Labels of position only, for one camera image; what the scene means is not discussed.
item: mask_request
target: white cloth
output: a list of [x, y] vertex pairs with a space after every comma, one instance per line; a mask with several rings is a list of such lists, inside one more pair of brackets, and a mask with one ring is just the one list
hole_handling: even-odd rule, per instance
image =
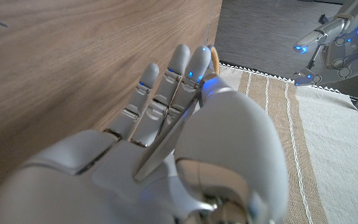
[[329, 223], [358, 223], [358, 112], [346, 95], [297, 88], [300, 116]]

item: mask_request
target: beige tablecloth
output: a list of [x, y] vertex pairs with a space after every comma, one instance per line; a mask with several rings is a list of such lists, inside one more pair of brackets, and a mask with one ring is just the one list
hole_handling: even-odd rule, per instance
[[358, 113], [350, 98], [242, 68], [222, 66], [221, 76], [276, 125], [290, 181], [284, 223], [358, 223]]

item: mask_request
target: gray floor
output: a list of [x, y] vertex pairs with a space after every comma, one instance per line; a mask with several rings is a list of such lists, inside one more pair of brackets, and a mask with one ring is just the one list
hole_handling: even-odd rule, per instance
[[[221, 61], [294, 78], [313, 52], [297, 54], [293, 44], [332, 17], [341, 5], [297, 0], [223, 0], [215, 46]], [[318, 57], [313, 70], [321, 70]], [[327, 85], [358, 97], [358, 77]]]

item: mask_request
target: wood grain surface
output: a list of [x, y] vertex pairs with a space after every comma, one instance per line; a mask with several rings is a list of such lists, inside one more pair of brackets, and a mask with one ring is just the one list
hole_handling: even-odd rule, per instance
[[0, 0], [0, 183], [41, 149], [107, 126], [148, 63], [163, 72], [178, 44], [212, 44], [221, 3]]

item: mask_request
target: robotic hand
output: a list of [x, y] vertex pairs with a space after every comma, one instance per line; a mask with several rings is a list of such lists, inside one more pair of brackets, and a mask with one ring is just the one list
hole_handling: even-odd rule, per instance
[[[331, 21], [298, 41], [293, 49], [305, 53], [317, 47], [308, 66], [300, 70], [295, 85], [320, 85], [358, 75], [358, 0], [347, 0]], [[318, 52], [324, 71], [311, 71]]]
[[146, 108], [154, 63], [104, 132], [26, 161], [0, 187], [0, 223], [280, 223], [288, 177], [278, 134], [217, 76], [211, 54], [201, 46], [189, 61], [179, 45]]

